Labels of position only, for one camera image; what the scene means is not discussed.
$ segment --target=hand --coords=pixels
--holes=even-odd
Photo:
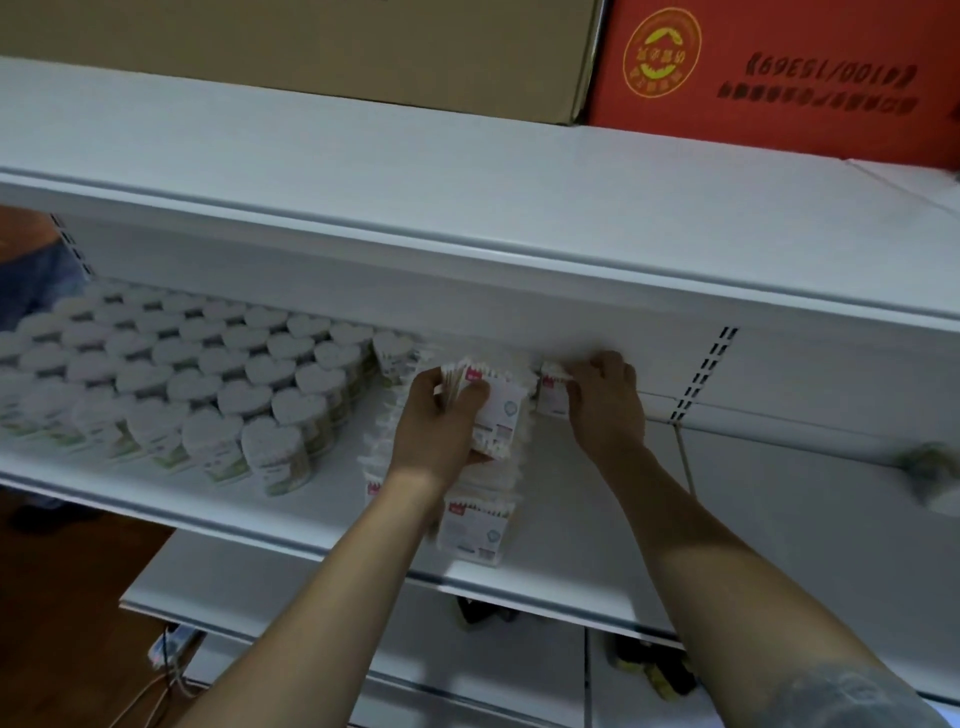
[[[618,352],[601,352],[568,369],[570,423],[590,460],[602,468],[618,451],[642,446],[646,416],[636,395],[636,369]]]
[[[413,476],[439,499],[468,462],[484,458],[470,450],[473,421],[490,395],[485,381],[471,384],[446,412],[433,396],[444,377],[439,368],[421,372],[410,385],[410,398],[396,426],[390,475]]]

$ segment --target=red cardboard box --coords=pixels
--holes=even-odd
[[[589,123],[960,169],[958,0],[614,0]]]

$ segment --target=wooden floor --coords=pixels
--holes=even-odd
[[[0,491],[0,726],[108,728],[158,673],[147,649],[160,622],[117,599],[172,530],[103,514],[51,536],[6,526],[19,503]],[[157,685],[119,728],[142,728]],[[176,697],[168,728],[188,702]]]

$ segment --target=circular logo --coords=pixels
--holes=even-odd
[[[623,78],[637,96],[665,96],[693,73],[700,46],[700,24],[688,11],[656,11],[630,36],[623,53]]]

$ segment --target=cardboard box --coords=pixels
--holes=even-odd
[[[589,123],[960,168],[956,0],[614,0]]]
[[[3,0],[0,55],[570,123],[600,0]]]

